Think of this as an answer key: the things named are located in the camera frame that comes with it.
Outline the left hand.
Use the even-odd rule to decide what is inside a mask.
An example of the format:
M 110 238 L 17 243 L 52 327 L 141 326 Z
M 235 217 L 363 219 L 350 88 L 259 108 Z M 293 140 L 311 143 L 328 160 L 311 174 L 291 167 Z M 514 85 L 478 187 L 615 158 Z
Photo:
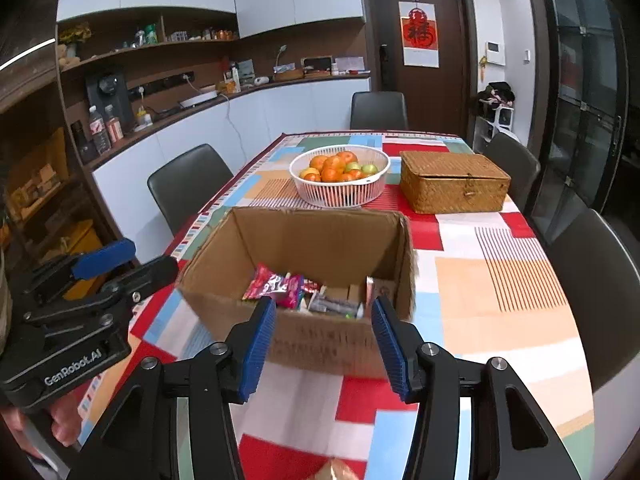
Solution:
M 70 392 L 56 400 L 49 408 L 53 419 L 51 434 L 66 448 L 77 441 L 81 432 L 81 417 L 77 407 L 77 399 Z M 40 458 L 40 453 L 24 435 L 25 415 L 17 408 L 2 408 L 1 416 L 20 448 L 35 458 Z

